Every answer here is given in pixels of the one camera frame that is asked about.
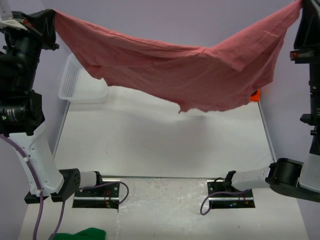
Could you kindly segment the pink t shirt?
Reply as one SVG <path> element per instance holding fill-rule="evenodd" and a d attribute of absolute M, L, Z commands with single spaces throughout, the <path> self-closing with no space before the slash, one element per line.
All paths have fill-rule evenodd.
<path fill-rule="evenodd" d="M 228 111 L 270 84 L 296 0 L 212 47 L 133 37 L 57 11 L 55 29 L 95 79 L 179 105 L 181 112 Z"/>

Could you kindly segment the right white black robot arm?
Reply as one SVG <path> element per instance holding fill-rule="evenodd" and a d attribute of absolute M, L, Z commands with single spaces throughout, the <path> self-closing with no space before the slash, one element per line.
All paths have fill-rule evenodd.
<path fill-rule="evenodd" d="M 260 170 L 231 171 L 223 191 L 270 188 L 312 202 L 320 200 L 320 3 L 304 0 L 300 23 L 290 29 L 275 79 L 262 93 L 262 109 L 276 162 Z"/>

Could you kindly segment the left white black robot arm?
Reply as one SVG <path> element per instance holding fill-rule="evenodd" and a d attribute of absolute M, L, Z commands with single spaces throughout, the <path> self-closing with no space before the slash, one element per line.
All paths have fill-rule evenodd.
<path fill-rule="evenodd" d="M 42 96 L 33 89 L 43 50 L 57 50 L 55 12 L 32 14 L 1 10 L 0 31 L 5 45 L 0 52 L 0 137 L 16 151 L 27 175 L 27 204 L 46 198 L 64 202 L 80 189 L 97 197 L 103 193 L 97 171 L 58 169 L 49 147 Z"/>

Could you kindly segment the white plastic basket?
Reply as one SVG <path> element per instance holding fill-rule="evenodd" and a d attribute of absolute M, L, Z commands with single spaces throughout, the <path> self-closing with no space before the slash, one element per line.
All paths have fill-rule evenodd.
<path fill-rule="evenodd" d="M 58 90 L 61 100 L 72 104 L 102 104 L 107 88 L 105 80 L 92 77 L 74 54 L 68 56 Z"/>

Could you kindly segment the folded orange shirt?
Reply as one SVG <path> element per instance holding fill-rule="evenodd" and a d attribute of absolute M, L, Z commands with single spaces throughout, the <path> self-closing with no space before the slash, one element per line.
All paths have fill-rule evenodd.
<path fill-rule="evenodd" d="M 259 102 L 261 100 L 261 90 L 258 89 L 250 96 L 251 102 Z"/>

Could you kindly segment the green cloth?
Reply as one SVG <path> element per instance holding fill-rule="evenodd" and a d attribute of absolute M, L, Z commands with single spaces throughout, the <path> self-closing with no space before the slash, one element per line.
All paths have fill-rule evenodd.
<path fill-rule="evenodd" d="M 95 227 L 90 227 L 80 232 L 71 233 L 57 233 L 54 240 L 106 240 L 107 233 Z"/>

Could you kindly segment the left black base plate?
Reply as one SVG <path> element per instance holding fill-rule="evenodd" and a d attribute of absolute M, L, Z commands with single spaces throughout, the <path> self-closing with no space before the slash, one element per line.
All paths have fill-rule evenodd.
<path fill-rule="evenodd" d="M 120 184 L 112 183 L 94 189 L 79 190 L 74 194 L 72 208 L 75 209 L 119 209 Z"/>

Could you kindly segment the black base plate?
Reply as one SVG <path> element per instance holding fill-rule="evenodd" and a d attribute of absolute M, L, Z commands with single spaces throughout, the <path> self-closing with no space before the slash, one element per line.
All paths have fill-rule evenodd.
<path fill-rule="evenodd" d="M 226 192 L 224 179 L 207 180 L 207 191 L 208 195 L 216 192 Z M 208 199 L 208 203 L 211 209 L 250 209 L 256 207 L 252 190 L 248 190 L 242 194 L 220 193 L 211 196 Z"/>
<path fill-rule="evenodd" d="M 72 208 L 75 209 L 119 209 L 120 184 L 112 183 L 94 189 L 79 190 L 74 194 Z"/>

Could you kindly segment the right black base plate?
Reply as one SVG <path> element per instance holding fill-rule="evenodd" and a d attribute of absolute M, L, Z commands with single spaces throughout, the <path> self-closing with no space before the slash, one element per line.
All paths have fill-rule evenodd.
<path fill-rule="evenodd" d="M 216 192 L 226 192 L 224 179 L 207 180 L 207 191 L 208 195 Z M 211 209 L 250 209 L 256 207 L 252 190 L 248 190 L 242 194 L 220 193 L 211 196 L 208 199 L 208 203 Z"/>

